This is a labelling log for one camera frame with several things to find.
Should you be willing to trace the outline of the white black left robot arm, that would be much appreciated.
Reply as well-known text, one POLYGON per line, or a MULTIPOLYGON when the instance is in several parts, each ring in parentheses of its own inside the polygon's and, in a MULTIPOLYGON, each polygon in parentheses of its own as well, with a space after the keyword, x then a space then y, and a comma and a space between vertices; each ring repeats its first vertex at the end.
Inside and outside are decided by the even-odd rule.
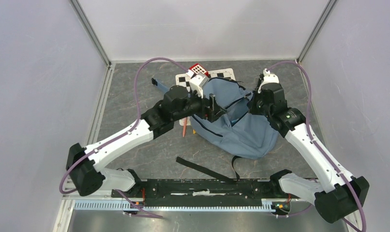
POLYGON ((174 128, 175 121, 196 115, 214 122, 225 113, 226 109, 218 105, 215 95, 200 97, 196 91, 189 93, 185 87, 173 86, 162 100, 140 115, 130 126, 92 145, 72 145, 63 179, 69 177, 75 189, 65 191, 63 183, 60 183, 60 191, 62 194, 75 191, 84 197, 107 187, 120 189, 130 197, 136 197, 142 191, 142 184, 129 171, 106 170, 111 161, 169 132, 174 128))

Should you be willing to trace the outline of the blue student backpack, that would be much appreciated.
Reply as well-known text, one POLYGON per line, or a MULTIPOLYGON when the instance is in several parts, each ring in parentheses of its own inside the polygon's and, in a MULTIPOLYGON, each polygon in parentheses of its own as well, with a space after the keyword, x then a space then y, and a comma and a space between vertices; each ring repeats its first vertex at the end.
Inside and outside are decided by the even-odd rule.
POLYGON ((278 132, 269 124, 266 117, 252 115, 247 104, 252 98, 252 91, 236 81, 220 77, 211 78, 204 86, 205 94, 214 94, 219 106, 227 114, 214 122, 190 117, 190 123, 196 133, 211 144, 233 155, 233 159, 259 159, 275 146, 278 132), (239 118, 232 125, 231 121, 239 118))

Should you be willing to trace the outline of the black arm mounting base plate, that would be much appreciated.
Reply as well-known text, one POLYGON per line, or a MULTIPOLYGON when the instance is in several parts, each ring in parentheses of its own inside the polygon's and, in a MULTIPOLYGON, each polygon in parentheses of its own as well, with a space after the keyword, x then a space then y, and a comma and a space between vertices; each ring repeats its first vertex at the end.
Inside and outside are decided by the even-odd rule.
POLYGON ((266 179, 241 179, 227 184, 216 179, 147 179, 135 184, 125 195, 145 206, 215 207, 259 206, 262 199, 296 199, 276 190, 266 179))

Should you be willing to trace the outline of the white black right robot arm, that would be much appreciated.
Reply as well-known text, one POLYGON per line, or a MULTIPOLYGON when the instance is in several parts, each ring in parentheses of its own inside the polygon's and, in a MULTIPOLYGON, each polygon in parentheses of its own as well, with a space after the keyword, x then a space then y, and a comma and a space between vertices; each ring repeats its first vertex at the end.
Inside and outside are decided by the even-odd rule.
POLYGON ((314 171, 317 182, 304 179, 290 170, 270 176, 269 190, 275 197, 286 193, 313 205, 328 223, 334 223, 360 210, 370 187, 363 176, 355 177, 318 140, 297 108, 287 105, 279 83, 261 84, 253 91, 249 112, 263 115, 270 126, 285 138, 314 171))

